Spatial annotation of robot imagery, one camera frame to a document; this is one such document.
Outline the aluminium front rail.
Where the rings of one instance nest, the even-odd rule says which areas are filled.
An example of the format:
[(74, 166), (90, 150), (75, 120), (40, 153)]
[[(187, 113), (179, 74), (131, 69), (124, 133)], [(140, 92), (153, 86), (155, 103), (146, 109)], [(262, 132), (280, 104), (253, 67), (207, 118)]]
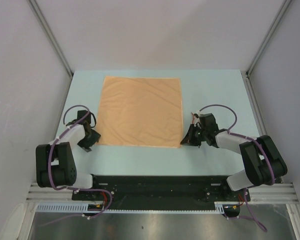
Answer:
[[(73, 192), (68, 189), (54, 190), (41, 188), (36, 183), (30, 186), (26, 201), (28, 203), (68, 203)], [(272, 186), (261, 185), (249, 189), (252, 204), (298, 204), (295, 188), (291, 183), (276, 183)]]

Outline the right aluminium frame post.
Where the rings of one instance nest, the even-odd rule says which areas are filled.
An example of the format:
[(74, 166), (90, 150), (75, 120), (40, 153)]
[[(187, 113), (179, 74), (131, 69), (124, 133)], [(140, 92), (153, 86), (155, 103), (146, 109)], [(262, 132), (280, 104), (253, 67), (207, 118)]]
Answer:
[(256, 54), (254, 55), (251, 63), (249, 64), (247, 70), (245, 71), (245, 74), (249, 77), (252, 72), (254, 71), (256, 65), (258, 64), (258, 62), (260, 61), (260, 59), (262, 58), (263, 54), (266, 51), (266, 48), (268, 47), (270, 41), (272, 40), (272, 38), (274, 37), (277, 29), (279, 28), (281, 22), (283, 21), (286, 13), (288, 12), (290, 6), (292, 5), (292, 3), (294, 2), (294, 0), (284, 0), (278, 10), (278, 12), (276, 13), (268, 31), (266, 32)]

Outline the peach cloth napkin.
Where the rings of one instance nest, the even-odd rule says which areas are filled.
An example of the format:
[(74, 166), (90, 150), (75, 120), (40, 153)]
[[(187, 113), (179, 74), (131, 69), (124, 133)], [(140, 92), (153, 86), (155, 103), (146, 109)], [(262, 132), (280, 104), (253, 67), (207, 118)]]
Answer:
[(106, 76), (96, 131), (105, 146), (179, 148), (184, 133), (181, 80)]

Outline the left aluminium frame post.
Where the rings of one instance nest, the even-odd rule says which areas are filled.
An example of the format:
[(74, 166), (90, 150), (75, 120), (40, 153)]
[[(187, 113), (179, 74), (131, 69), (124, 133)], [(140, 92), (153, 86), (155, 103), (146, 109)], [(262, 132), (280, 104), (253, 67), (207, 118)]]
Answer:
[(37, 22), (39, 23), (43, 33), (45, 34), (48, 42), (50, 43), (53, 51), (55, 52), (57, 58), (59, 59), (62, 67), (66, 71), (69, 78), (72, 79), (74, 76), (74, 73), (71, 70), (70, 64), (68, 63), (68, 61), (62, 51), (62, 48), (60, 47), (60, 44), (58, 43), (57, 38), (55, 37), (51, 27), (49, 26), (38, 2), (36, 0), (27, 0), (27, 3), (29, 5), (30, 9), (32, 10), (34, 17), (36, 18)]

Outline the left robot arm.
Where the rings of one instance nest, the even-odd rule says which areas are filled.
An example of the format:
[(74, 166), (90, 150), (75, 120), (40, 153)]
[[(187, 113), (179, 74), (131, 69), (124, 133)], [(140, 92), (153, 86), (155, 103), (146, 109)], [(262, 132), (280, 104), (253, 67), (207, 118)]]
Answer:
[(101, 135), (93, 129), (96, 118), (88, 110), (79, 110), (77, 118), (65, 125), (65, 131), (47, 144), (35, 149), (36, 182), (41, 188), (77, 188), (90, 200), (100, 196), (101, 188), (93, 183), (88, 173), (77, 171), (73, 150), (80, 147), (85, 152), (99, 142)]

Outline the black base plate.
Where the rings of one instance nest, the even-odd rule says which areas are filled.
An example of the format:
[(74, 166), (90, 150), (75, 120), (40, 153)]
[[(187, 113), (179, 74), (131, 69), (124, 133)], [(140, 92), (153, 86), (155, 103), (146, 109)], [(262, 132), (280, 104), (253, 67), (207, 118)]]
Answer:
[(214, 202), (240, 205), (250, 201), (250, 192), (241, 190), (218, 194), (227, 176), (101, 176), (92, 177), (94, 190), (75, 192), (71, 200), (106, 201), (111, 210), (203, 210)]

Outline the orange fork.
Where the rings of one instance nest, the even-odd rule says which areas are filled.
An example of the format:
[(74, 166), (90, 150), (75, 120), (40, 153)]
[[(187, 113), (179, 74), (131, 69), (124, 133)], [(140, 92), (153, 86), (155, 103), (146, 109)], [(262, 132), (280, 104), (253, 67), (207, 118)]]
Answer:
[(191, 124), (195, 125), (197, 122), (197, 119), (198, 119), (197, 115), (195, 113), (191, 112), (191, 117), (192, 117)]

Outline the aluminium frame post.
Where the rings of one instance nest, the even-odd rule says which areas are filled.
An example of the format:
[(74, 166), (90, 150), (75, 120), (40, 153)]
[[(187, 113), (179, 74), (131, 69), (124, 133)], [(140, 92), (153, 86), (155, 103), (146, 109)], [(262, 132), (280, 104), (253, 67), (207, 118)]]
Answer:
[(274, 37), (277, 29), (279, 28), (281, 22), (283, 21), (286, 13), (288, 12), (290, 6), (292, 5), (292, 3), (294, 2), (294, 0), (284, 0), (278, 10), (278, 12), (276, 13), (268, 31), (266, 32), (256, 54), (254, 55), (251, 63), (249, 64), (247, 70), (245, 71), (245, 74), (249, 77), (252, 72), (254, 71), (256, 65), (258, 64), (258, 62), (260, 61), (260, 59), (262, 58), (263, 54), (266, 51), (266, 48), (268, 47), (270, 41), (272, 40), (272, 38)]
[(27, 0), (27, 3), (29, 5), (30, 9), (32, 10), (34, 17), (36, 18), (37, 22), (39, 23), (43, 33), (45, 34), (48, 42), (50, 43), (53, 51), (55, 52), (57, 58), (59, 59), (62, 67), (66, 71), (69, 78), (72, 79), (74, 76), (74, 73), (71, 70), (70, 64), (68, 63), (68, 61), (62, 51), (62, 48), (60, 47), (60, 44), (58, 43), (57, 38), (55, 37), (51, 27), (49, 26), (38, 2), (36, 0)]

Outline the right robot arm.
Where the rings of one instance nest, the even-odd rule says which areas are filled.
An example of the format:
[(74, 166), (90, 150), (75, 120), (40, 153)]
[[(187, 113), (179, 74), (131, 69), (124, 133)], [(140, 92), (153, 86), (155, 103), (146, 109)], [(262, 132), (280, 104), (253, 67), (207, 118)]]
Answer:
[(249, 137), (220, 129), (211, 113), (194, 114), (193, 123), (180, 142), (183, 146), (193, 147), (200, 147), (202, 143), (241, 155), (244, 169), (223, 180), (216, 192), (227, 201), (232, 201), (244, 189), (271, 186), (277, 178), (288, 173), (288, 167), (270, 136)]

